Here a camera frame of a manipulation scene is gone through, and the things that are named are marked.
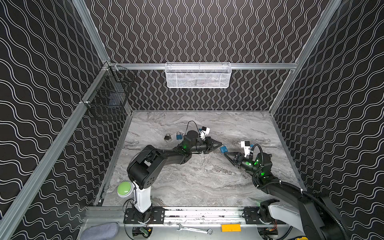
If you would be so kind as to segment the blue padlock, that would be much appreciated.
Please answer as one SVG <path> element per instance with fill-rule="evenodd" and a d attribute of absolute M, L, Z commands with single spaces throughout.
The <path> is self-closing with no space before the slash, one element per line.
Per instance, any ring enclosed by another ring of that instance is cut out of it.
<path fill-rule="evenodd" d="M 221 147 L 220 147 L 220 151 L 221 151 L 222 154 L 225 154 L 225 153 L 228 152 L 228 149 L 227 149 L 226 146 L 221 146 Z"/>
<path fill-rule="evenodd" d="M 177 132 L 176 139 L 177 140 L 182 140 L 183 139 L 183 134 L 181 132 Z"/>

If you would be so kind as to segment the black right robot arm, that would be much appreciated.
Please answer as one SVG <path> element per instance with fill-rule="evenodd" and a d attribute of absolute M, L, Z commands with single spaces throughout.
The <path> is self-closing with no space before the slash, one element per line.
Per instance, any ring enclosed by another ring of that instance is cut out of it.
<path fill-rule="evenodd" d="M 240 152 L 226 152 L 230 163 L 250 174 L 254 186 L 275 196 L 278 201 L 260 204 L 260 217 L 264 222 L 282 221 L 304 233 L 309 240 L 348 240 L 349 232 L 331 199 L 311 194 L 272 174 L 272 155 L 260 152 L 256 157 Z"/>

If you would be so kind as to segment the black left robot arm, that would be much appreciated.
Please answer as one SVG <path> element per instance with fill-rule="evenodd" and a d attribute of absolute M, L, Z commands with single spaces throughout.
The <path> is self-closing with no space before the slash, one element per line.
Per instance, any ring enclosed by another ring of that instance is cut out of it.
<path fill-rule="evenodd" d="M 164 166 L 183 165 L 193 155 L 206 155 L 221 146 L 223 143 L 211 137 L 202 139 L 196 131 L 188 131 L 181 143 L 170 150 L 146 146 L 127 167 L 128 177 L 136 188 L 134 208 L 139 213 L 145 213 L 152 207 L 151 187 Z"/>

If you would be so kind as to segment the yellow block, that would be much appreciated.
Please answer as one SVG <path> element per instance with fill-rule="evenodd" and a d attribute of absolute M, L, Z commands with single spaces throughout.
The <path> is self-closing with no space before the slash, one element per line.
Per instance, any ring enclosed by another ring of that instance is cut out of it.
<path fill-rule="evenodd" d="M 241 232 L 240 224 L 225 224 L 221 225 L 221 229 L 223 233 L 232 233 L 232 232 Z"/>

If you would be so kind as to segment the silver combination wrench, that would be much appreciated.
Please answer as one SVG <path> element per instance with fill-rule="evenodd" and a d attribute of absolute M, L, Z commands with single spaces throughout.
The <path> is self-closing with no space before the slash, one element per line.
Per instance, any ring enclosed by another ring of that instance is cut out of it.
<path fill-rule="evenodd" d="M 194 233 L 202 233 L 202 234 L 207 234 L 207 235 L 212 235 L 213 230 L 212 229 L 199 229 L 199 228 L 193 228 L 193 227 L 186 227 L 181 224 L 178 224 L 177 231 L 189 231 L 189 232 L 194 232 Z"/>

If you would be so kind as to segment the green push button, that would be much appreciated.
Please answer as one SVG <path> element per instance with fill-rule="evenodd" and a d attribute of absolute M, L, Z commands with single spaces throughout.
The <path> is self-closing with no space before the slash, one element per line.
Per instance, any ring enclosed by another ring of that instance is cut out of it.
<path fill-rule="evenodd" d="M 122 182 L 117 187 L 117 194 L 121 198 L 126 198 L 131 195 L 134 190 L 134 184 L 130 181 Z"/>

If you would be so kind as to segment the yellow black tool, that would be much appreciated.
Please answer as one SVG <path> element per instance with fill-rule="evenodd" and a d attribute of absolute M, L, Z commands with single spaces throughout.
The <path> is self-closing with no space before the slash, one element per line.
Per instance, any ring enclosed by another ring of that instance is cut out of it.
<path fill-rule="evenodd" d="M 309 240 L 306 236 L 297 236 L 288 240 Z"/>

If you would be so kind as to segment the aluminium back crossbar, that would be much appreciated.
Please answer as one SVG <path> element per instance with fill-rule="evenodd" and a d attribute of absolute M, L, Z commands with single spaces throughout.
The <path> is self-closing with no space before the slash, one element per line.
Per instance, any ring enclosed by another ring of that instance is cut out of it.
<path fill-rule="evenodd" d="M 295 70 L 296 63 L 165 63 L 165 64 L 111 64 L 116 68 L 125 68 L 127 70 L 161 70 L 176 68 L 180 70 L 189 70 L 192 68 L 219 67 L 231 68 L 232 70 Z"/>

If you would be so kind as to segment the grey cloth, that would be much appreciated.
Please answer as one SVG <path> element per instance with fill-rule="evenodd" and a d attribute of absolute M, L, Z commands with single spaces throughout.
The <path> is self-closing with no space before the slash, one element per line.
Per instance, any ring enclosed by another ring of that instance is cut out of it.
<path fill-rule="evenodd" d="M 80 240 L 110 240 L 118 234 L 119 227 L 118 223 L 93 226 L 83 231 Z"/>

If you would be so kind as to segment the aluminium left side bar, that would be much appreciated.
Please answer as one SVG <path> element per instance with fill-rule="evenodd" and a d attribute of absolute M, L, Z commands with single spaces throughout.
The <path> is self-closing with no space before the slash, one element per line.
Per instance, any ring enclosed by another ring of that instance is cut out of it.
<path fill-rule="evenodd" d="M 86 103 L 92 101 L 93 94 L 103 80 L 104 75 L 108 72 L 108 69 L 109 65 L 106 62 L 1 220 L 2 240 L 9 240 L 16 231 L 22 218 L 86 113 L 88 109 Z"/>

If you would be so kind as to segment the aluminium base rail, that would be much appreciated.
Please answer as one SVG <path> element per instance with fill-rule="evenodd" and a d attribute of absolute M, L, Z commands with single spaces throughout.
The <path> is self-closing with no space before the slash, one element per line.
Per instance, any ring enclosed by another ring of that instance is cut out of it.
<path fill-rule="evenodd" d="M 271 222 L 261 221 L 258 207 L 153 207 L 150 218 L 142 221 L 135 216 L 131 208 L 90 207 L 85 216 L 85 225 L 97 225 L 117 222 L 128 226 L 149 224 L 159 227 L 175 227 L 178 224 L 191 227 L 219 227 L 227 224 L 239 224 L 242 227 L 273 227 L 290 225 L 301 228 L 298 210 L 283 203 L 270 205 Z"/>

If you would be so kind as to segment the aluminium corner frame post right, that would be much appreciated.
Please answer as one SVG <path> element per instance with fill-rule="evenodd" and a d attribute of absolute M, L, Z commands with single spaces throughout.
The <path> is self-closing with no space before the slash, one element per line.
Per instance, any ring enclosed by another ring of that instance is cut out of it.
<path fill-rule="evenodd" d="M 271 114 L 271 116 L 274 116 L 276 114 L 284 97 L 286 96 L 290 87 L 294 83 L 297 75 L 302 70 L 304 64 L 306 63 L 311 52 L 317 45 L 321 35 L 325 31 L 336 10 L 339 8 L 341 2 L 341 0 L 331 0 L 328 2 L 326 8 L 322 12 L 317 24 L 315 25 L 314 29 L 310 34 L 310 37 L 308 38 L 306 44 L 303 46 L 303 49 L 295 62 L 296 67 L 289 72 L 285 82 L 283 83 L 279 93 L 277 94 L 273 104 L 271 105 L 269 109 L 269 113 Z"/>

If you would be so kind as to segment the aluminium corner frame post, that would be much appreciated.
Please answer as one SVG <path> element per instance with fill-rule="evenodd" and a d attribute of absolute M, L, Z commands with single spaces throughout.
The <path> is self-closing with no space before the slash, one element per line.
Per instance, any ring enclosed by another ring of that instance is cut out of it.
<path fill-rule="evenodd" d="M 87 32 L 90 36 L 91 42 L 92 42 L 93 46 L 95 47 L 96 52 L 97 52 L 100 60 L 102 62 L 108 62 L 109 63 L 111 60 L 107 54 L 105 46 L 101 40 L 101 37 L 100 37 L 98 30 L 97 30 L 97 27 L 96 27 L 96 25 L 95 25 L 95 23 L 91 17 L 91 13 L 90 13 L 89 9 L 87 8 L 85 1 L 74 0 L 73 3 L 74 3 L 74 6 L 75 6 L 82 22 L 83 22 L 85 29 L 87 30 Z"/>
<path fill-rule="evenodd" d="M 310 37 L 308 38 L 306 44 L 303 46 L 303 49 L 295 62 L 296 67 L 289 72 L 285 82 L 283 83 L 279 93 L 277 94 L 273 104 L 271 105 L 269 109 L 269 113 L 271 114 L 271 116 L 274 116 L 276 114 L 284 97 L 286 96 L 290 87 L 294 83 L 297 75 L 302 70 L 304 64 L 306 63 L 311 52 L 317 45 L 321 35 L 325 31 L 336 10 L 339 8 L 341 2 L 341 0 L 331 0 L 328 2 L 326 8 L 322 12 L 317 24 L 315 25 L 314 29 L 310 34 Z"/>

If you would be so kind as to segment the aluminium corner frame post left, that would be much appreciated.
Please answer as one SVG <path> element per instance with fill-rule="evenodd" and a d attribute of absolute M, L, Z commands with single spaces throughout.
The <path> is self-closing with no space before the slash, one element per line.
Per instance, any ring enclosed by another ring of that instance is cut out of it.
<path fill-rule="evenodd" d="M 87 30 L 87 32 L 90 36 L 91 42 L 92 42 L 93 46 L 95 47 L 96 52 L 97 52 L 100 60 L 102 62 L 108 62 L 109 63 L 111 60 L 107 54 L 105 46 L 101 40 L 101 37 L 100 37 L 98 30 L 97 30 L 97 27 L 96 27 L 96 25 L 95 25 L 95 23 L 91 17 L 91 13 L 90 13 L 89 9 L 87 8 L 85 1 L 74 0 L 73 3 L 74 3 L 74 6 L 75 6 L 82 22 L 83 22 L 85 29 Z"/>

